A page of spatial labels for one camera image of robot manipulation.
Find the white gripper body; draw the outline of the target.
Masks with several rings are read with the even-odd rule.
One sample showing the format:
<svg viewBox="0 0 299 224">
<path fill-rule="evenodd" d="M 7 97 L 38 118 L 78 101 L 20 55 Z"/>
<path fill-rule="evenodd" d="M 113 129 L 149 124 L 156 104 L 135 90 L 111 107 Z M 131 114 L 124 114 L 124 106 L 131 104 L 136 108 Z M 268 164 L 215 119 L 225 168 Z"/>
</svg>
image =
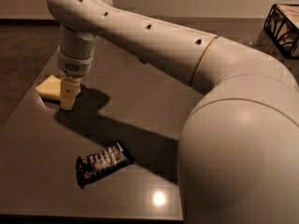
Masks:
<svg viewBox="0 0 299 224">
<path fill-rule="evenodd" d="M 70 55 L 64 54 L 61 50 L 58 51 L 58 67 L 69 77 L 84 77 L 86 76 L 93 64 L 93 54 L 86 58 L 73 58 Z"/>
</svg>

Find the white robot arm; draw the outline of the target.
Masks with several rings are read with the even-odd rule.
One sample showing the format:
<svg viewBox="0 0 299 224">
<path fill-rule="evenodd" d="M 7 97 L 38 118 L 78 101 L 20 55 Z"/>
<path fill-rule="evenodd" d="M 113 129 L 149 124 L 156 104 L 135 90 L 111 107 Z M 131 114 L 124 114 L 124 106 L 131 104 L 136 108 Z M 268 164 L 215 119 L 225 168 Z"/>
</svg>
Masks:
<svg viewBox="0 0 299 224">
<path fill-rule="evenodd" d="M 299 91 L 280 61 L 111 0 L 46 1 L 61 25 L 62 108 L 101 38 L 202 93 L 178 145 L 185 224 L 299 224 Z"/>
</svg>

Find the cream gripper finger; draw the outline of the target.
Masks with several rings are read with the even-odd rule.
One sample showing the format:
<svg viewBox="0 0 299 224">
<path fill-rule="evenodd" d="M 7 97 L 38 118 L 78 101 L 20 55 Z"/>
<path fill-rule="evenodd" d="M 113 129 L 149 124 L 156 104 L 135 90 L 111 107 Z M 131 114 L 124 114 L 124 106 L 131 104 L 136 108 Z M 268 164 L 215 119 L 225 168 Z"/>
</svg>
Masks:
<svg viewBox="0 0 299 224">
<path fill-rule="evenodd" d="M 61 81 L 60 107 L 71 110 L 78 94 L 80 93 L 80 78 L 64 77 Z"/>
</svg>

